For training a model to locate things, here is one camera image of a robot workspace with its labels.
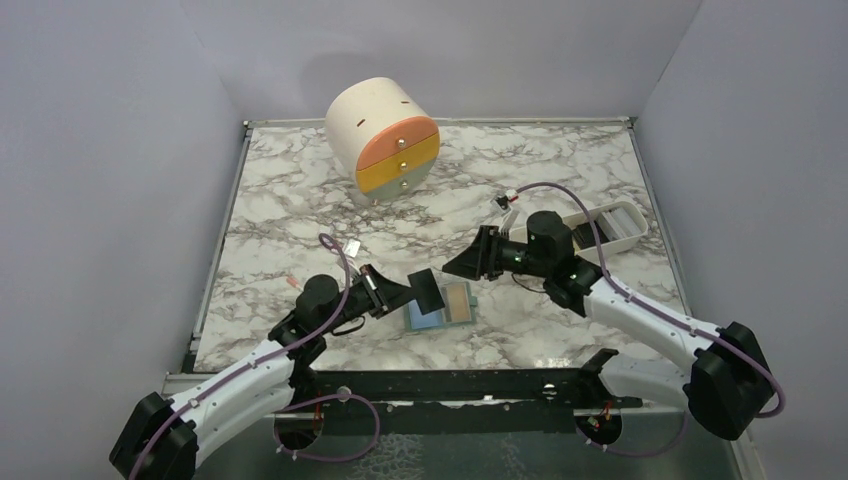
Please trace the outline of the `green card holder wallet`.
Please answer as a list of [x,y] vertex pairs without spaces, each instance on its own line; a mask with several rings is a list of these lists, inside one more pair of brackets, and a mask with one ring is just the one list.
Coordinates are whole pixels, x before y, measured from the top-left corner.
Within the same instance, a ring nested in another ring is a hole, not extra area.
[[[425,330],[434,330],[434,329],[442,329],[442,328],[450,328],[450,327],[458,327],[474,324],[477,320],[477,298],[472,294],[470,283],[467,281],[463,282],[452,282],[452,283],[466,283],[468,285],[469,295],[471,297],[471,306],[473,312],[473,320],[469,323],[462,324],[448,324],[444,320],[445,308],[434,313],[428,315],[422,315],[418,310],[417,304],[414,300],[409,302],[404,307],[404,321],[405,321],[405,329],[408,332],[420,332]],[[451,284],[443,284],[440,286],[441,294],[443,297],[443,287]]]

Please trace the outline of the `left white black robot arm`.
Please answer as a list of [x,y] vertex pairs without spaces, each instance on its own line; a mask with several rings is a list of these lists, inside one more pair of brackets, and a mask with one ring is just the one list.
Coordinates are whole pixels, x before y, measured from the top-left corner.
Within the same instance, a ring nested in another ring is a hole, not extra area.
[[170,398],[153,392],[134,407],[108,456],[124,479],[190,479],[216,450],[263,416],[298,411],[313,401],[310,365],[327,347],[325,335],[344,324],[381,318],[414,302],[441,308],[431,270],[406,284],[367,264],[339,284],[309,278],[295,306],[250,353],[217,375]]

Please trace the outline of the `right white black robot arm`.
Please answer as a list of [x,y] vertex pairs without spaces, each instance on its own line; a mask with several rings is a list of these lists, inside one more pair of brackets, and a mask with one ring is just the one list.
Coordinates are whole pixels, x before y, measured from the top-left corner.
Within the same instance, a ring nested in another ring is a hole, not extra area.
[[577,380],[579,398],[600,407],[616,397],[651,399],[686,409],[708,432],[738,439],[778,389],[754,332],[682,315],[624,286],[575,253],[572,231],[553,211],[526,222],[515,242],[496,226],[479,228],[472,244],[443,272],[476,281],[504,273],[540,278],[557,306],[617,328],[660,353],[660,362],[614,354]]

